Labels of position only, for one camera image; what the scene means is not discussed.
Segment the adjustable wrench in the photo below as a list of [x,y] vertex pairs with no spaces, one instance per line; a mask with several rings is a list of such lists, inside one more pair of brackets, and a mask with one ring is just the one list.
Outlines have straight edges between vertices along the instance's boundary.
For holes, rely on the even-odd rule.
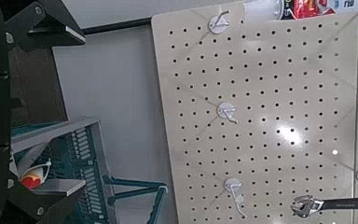
[[290,206],[299,217],[310,215],[323,210],[358,209],[358,198],[318,200],[311,195],[295,198],[295,203]]

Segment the metal leg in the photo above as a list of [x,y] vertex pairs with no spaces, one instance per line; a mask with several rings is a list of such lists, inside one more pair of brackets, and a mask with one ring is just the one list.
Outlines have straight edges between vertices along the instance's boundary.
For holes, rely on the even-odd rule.
[[149,188],[149,189],[137,189],[132,191],[126,191],[115,194],[113,197],[109,197],[107,199],[107,203],[111,206],[116,202],[117,199],[123,199],[123,198],[130,198],[138,195],[148,194],[148,193],[154,193],[158,191],[156,188]]
[[148,193],[157,193],[156,199],[153,204],[153,210],[150,213],[150,218],[147,220],[147,224],[156,224],[158,215],[161,211],[162,204],[165,199],[165,194],[168,193],[168,188],[164,183],[159,182],[148,182],[138,180],[125,180],[115,179],[112,176],[109,178],[108,175],[103,176],[103,182],[108,185],[120,185],[120,186],[131,186],[131,187],[145,187],[146,189],[137,189],[132,191],[126,191],[115,194],[115,196],[109,197],[107,203],[110,206],[114,206],[117,199],[130,198],[134,196],[144,195]]
[[167,188],[159,188],[155,203],[153,205],[153,210],[150,213],[150,218],[146,224],[155,224],[157,223],[158,215],[161,212],[161,207],[165,199],[165,194],[168,192]]
[[138,181],[138,180],[115,179],[112,176],[109,178],[107,175],[103,176],[103,182],[105,184],[109,184],[109,185],[120,185],[120,186],[130,186],[130,187],[145,187],[145,188],[158,188],[159,186],[165,186],[164,183]]

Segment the red packaging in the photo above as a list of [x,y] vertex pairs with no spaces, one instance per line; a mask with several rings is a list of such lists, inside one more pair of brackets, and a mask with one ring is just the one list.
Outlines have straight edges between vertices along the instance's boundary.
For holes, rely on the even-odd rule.
[[282,0],[282,20],[358,11],[358,0]]

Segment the red object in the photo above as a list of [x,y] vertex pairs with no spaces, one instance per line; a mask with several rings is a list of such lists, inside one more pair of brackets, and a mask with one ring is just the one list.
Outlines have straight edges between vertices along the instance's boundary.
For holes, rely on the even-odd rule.
[[21,183],[27,189],[33,189],[38,187],[41,184],[42,180],[40,178],[32,178],[31,176],[27,176],[22,179]]
[[358,0],[281,0],[282,20],[297,20],[322,15],[358,11]]

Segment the wrench handle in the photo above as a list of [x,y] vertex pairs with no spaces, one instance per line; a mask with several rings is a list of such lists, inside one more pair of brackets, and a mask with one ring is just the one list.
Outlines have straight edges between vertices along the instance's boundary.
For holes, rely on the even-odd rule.
[[358,209],[358,198],[325,200],[322,210]]

